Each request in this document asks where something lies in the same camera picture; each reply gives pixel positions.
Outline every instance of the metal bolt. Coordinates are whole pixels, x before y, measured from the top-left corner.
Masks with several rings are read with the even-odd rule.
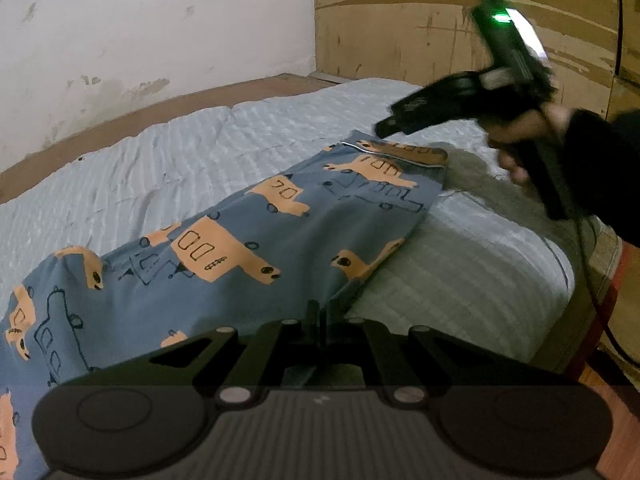
[[[251,392],[241,386],[230,386],[220,392],[220,400],[228,404],[240,404],[251,399]]]
[[[403,404],[416,404],[417,402],[421,402],[424,396],[424,390],[416,386],[401,386],[394,391],[394,398]]]

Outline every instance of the handle grip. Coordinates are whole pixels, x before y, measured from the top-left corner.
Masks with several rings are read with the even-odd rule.
[[[559,160],[559,149],[545,140],[521,140],[513,145],[517,157],[545,205],[551,220],[580,216]]]

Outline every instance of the dark fabric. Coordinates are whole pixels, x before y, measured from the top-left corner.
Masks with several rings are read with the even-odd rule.
[[[640,197],[640,110],[612,123],[587,110],[575,112],[562,167],[576,201],[623,240],[640,246],[635,202]]]

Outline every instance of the hand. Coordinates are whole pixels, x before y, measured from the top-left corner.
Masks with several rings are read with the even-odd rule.
[[[532,188],[529,175],[521,165],[510,144],[526,139],[548,137],[555,142],[564,142],[564,134],[569,127],[574,111],[554,103],[542,105],[546,119],[538,110],[529,110],[510,123],[492,118],[482,118],[478,123],[487,132],[487,144],[498,149],[498,165],[509,171],[514,184]]]

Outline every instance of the wooden headboard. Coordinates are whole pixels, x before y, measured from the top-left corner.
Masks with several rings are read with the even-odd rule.
[[[618,49],[618,0],[510,1],[538,30],[558,78],[557,101],[605,116]],[[425,85],[485,67],[490,56],[467,15],[475,2],[316,0],[318,70]]]

